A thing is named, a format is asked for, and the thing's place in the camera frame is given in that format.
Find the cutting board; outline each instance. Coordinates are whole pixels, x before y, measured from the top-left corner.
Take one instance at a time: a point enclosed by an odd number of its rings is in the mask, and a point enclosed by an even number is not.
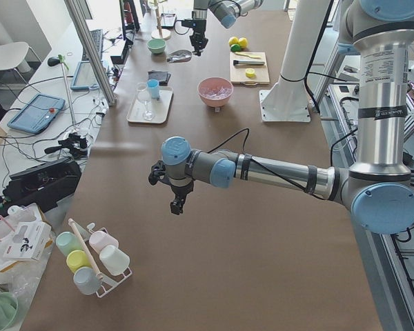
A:
[[[251,59],[250,57],[244,57],[230,52],[230,81],[233,84],[244,84],[244,85],[266,85],[270,83],[270,77],[268,76],[267,59],[265,52],[244,52],[251,55],[259,55],[261,59]],[[263,66],[234,66],[233,60],[244,60],[244,61],[264,61]],[[248,78],[246,76],[246,69],[255,69],[256,76]]]

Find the lemon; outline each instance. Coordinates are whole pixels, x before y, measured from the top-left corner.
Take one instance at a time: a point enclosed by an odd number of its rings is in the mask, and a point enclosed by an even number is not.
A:
[[[237,43],[239,44],[239,46],[241,46],[241,48],[245,48],[248,46],[248,40],[247,38],[239,38],[239,40],[237,41]]]
[[[229,46],[232,46],[233,44],[238,43],[238,42],[239,42],[239,39],[238,39],[237,37],[231,37],[231,38],[228,40],[228,45],[229,45]]]
[[[239,52],[241,50],[241,46],[239,46],[237,43],[234,43],[232,46],[230,46],[230,50],[232,52]]]

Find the wine glass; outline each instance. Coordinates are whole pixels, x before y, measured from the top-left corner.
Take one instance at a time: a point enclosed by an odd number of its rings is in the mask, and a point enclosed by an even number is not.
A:
[[[150,102],[152,99],[150,97],[149,90],[147,89],[147,83],[138,83],[137,100],[138,102],[144,104],[144,107],[146,107],[146,110],[143,112],[143,118],[147,121],[152,121],[152,119],[155,117],[155,114],[153,114],[152,110],[150,109]]]

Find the office chair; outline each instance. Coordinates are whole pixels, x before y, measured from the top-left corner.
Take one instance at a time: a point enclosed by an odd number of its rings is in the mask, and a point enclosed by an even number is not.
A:
[[[33,55],[40,61],[39,56],[34,50],[24,41],[18,41],[16,43],[7,43],[0,45],[0,70],[14,70],[20,78],[27,85],[28,82],[23,78],[21,73],[17,70],[17,66],[25,59],[28,50],[31,50]]]

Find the box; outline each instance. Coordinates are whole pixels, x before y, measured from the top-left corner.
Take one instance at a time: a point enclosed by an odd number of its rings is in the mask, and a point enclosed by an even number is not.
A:
[[[20,222],[5,249],[3,258],[16,261],[38,261],[50,240],[50,225],[40,221]]]

